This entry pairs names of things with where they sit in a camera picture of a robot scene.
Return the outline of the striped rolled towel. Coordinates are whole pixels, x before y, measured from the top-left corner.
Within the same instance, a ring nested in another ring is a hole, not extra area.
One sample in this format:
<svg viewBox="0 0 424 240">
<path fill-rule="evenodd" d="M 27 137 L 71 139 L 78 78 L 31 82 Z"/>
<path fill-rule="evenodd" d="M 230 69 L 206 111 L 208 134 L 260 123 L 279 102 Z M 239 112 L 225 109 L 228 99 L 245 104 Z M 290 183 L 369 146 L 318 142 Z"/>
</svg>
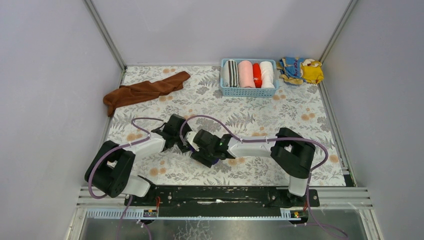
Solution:
<svg viewBox="0 0 424 240">
<path fill-rule="evenodd" d="M 223 65 L 223 86 L 228 88 L 238 88 L 240 85 L 238 64 L 235 60 L 229 59 Z"/>
</svg>

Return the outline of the brown towel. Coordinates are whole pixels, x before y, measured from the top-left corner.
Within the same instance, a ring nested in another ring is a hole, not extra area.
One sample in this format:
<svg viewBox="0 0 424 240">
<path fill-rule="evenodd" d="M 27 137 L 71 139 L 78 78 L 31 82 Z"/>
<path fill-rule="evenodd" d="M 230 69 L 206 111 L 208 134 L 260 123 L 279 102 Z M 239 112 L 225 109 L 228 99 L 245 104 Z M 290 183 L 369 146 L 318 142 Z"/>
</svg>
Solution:
<svg viewBox="0 0 424 240">
<path fill-rule="evenodd" d="M 107 116 L 112 117 L 117 108 L 134 105 L 169 95 L 184 88 L 183 83 L 191 75 L 181 71 L 163 80 L 143 81 L 132 85 L 121 85 L 103 97 L 107 106 Z"/>
</svg>

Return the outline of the red rolled towel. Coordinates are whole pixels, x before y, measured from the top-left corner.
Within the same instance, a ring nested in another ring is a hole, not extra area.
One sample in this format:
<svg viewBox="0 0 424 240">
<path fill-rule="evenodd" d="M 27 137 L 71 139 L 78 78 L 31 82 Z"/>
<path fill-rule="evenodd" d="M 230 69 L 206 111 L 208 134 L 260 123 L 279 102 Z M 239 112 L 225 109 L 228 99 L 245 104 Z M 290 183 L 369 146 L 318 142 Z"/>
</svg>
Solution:
<svg viewBox="0 0 424 240">
<path fill-rule="evenodd" d="M 252 73 L 253 73 L 253 82 L 256 88 L 262 87 L 262 72 L 259 63 L 254 63 L 252 65 Z"/>
</svg>

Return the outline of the floral patterned table mat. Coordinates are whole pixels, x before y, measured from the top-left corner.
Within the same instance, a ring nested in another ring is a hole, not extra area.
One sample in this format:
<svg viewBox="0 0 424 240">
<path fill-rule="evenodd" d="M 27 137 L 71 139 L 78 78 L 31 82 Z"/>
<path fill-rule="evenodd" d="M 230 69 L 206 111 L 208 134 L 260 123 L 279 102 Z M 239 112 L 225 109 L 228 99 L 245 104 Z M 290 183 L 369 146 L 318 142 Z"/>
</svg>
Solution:
<svg viewBox="0 0 424 240">
<path fill-rule="evenodd" d="M 312 186 L 346 184 L 316 85 L 281 84 L 272 97 L 266 98 L 223 96 L 217 66 L 131 66 L 122 83 L 127 86 L 160 81 L 182 71 L 190 74 L 183 89 L 116 109 L 107 139 L 125 144 L 141 138 L 144 132 L 131 124 L 132 119 L 138 119 L 135 123 L 139 127 L 152 130 L 172 114 L 189 119 L 193 130 L 204 129 L 217 136 L 227 131 L 246 137 L 273 136 L 286 127 L 328 150 L 328 160 L 324 160 L 320 148 L 315 152 Z M 209 168 L 177 147 L 145 158 L 137 153 L 131 172 L 157 185 L 286 186 L 289 182 L 289 175 L 270 158 L 240 157 L 220 161 Z"/>
</svg>

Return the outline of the blue yellow cartoon towel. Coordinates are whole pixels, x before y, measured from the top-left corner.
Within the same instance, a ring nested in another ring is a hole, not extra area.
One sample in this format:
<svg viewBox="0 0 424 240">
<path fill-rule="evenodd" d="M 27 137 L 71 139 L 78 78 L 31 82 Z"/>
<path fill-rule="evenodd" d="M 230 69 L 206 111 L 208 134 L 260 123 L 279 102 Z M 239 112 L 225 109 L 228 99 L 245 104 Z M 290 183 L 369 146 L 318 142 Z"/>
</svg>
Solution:
<svg viewBox="0 0 424 240">
<path fill-rule="evenodd" d="M 322 63 L 312 58 L 283 57 L 276 63 L 279 78 L 289 85 L 317 85 L 324 80 Z"/>
</svg>

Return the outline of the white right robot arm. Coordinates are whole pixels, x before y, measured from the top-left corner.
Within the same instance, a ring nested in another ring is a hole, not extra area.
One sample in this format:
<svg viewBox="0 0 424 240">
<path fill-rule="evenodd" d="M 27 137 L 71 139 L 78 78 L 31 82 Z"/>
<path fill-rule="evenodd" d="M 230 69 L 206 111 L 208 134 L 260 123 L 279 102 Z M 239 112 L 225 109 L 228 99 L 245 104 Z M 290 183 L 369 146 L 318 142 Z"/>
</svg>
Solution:
<svg viewBox="0 0 424 240">
<path fill-rule="evenodd" d="M 280 128 L 275 137 L 278 140 L 266 136 L 241 138 L 231 134 L 218 137 L 201 129 L 188 132 L 185 140 L 192 150 L 190 157 L 208 168 L 219 160 L 272 158 L 289 175 L 289 193 L 302 197 L 306 194 L 316 147 L 286 127 Z"/>
</svg>

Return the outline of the light blue plastic basket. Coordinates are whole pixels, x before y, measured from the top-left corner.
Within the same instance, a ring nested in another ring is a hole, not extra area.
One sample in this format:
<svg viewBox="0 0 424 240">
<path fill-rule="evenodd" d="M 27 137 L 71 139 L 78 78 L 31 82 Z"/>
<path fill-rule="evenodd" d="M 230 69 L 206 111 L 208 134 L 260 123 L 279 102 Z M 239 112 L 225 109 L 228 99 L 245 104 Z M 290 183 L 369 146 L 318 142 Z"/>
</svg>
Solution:
<svg viewBox="0 0 424 240">
<path fill-rule="evenodd" d="M 245 88 L 245 87 L 229 87 L 224 84 L 224 64 L 230 60 L 223 58 L 220 63 L 220 83 L 219 89 L 225 97 L 255 97 L 255 98 L 271 98 L 280 87 L 279 71 L 277 69 L 276 61 L 273 59 L 246 59 L 252 64 L 264 61 L 271 62 L 272 64 L 272 84 L 273 88 Z"/>
</svg>

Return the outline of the purple towel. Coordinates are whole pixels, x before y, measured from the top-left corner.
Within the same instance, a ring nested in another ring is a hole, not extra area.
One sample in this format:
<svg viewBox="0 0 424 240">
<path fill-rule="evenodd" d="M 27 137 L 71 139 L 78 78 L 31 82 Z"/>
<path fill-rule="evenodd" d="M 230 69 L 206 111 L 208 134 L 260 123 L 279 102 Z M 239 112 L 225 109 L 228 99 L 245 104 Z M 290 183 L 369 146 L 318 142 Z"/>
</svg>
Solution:
<svg viewBox="0 0 424 240">
<path fill-rule="evenodd" d="M 217 157 L 210 154 L 207 150 L 204 150 L 204 149 L 200 149 L 200 150 L 191 149 L 190 158 L 208 168 L 211 168 L 213 165 L 215 165 L 219 161 Z"/>
</svg>

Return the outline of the white rolled towel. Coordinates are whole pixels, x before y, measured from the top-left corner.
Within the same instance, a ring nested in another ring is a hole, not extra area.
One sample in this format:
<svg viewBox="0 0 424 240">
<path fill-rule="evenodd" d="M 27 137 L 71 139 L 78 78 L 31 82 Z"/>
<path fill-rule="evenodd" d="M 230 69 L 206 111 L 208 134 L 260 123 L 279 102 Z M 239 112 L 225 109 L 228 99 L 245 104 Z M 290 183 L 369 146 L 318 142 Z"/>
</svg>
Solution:
<svg viewBox="0 0 424 240">
<path fill-rule="evenodd" d="M 259 64 L 261 71 L 261 88 L 274 89 L 274 68 L 270 61 L 262 61 Z"/>
</svg>

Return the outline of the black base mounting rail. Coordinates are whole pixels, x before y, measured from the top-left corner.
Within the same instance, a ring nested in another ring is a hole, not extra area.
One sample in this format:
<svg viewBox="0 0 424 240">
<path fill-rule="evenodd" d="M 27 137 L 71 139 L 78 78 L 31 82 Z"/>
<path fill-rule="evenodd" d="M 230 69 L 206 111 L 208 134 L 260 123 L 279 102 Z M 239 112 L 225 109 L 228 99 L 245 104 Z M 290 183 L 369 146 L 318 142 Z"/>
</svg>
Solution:
<svg viewBox="0 0 424 240">
<path fill-rule="evenodd" d="M 153 186 L 146 196 L 126 199 L 132 207 L 153 207 L 159 217 L 281 217 L 282 210 L 319 207 L 315 189 L 308 196 L 275 186 Z"/>
</svg>

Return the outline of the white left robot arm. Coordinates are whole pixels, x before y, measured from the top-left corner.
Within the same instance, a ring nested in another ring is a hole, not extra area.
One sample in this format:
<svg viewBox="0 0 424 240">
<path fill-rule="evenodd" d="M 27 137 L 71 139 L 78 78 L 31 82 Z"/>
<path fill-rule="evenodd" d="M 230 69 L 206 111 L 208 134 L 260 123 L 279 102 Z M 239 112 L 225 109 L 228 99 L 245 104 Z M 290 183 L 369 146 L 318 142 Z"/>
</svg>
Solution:
<svg viewBox="0 0 424 240">
<path fill-rule="evenodd" d="M 182 153 L 189 151 L 183 140 L 192 129 L 184 117 L 172 114 L 168 121 L 153 130 L 138 126 L 137 120 L 132 119 L 131 124 L 144 132 L 142 137 L 129 140 L 125 144 L 105 141 L 88 167 L 84 179 L 88 183 L 88 192 L 92 198 L 115 198 L 121 194 L 142 198 L 147 195 L 153 183 L 132 174 L 136 154 L 149 157 L 174 145 L 177 145 Z"/>
</svg>

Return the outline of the pink rolled towel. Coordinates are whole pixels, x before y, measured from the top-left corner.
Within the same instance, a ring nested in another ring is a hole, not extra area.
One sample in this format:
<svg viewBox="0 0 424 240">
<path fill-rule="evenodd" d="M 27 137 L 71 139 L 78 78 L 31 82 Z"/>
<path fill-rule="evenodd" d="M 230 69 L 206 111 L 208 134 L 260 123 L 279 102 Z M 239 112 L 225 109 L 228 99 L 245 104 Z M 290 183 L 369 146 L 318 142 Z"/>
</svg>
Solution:
<svg viewBox="0 0 424 240">
<path fill-rule="evenodd" d="M 243 60 L 238 64 L 239 86 L 241 88 L 255 88 L 253 64 Z"/>
</svg>

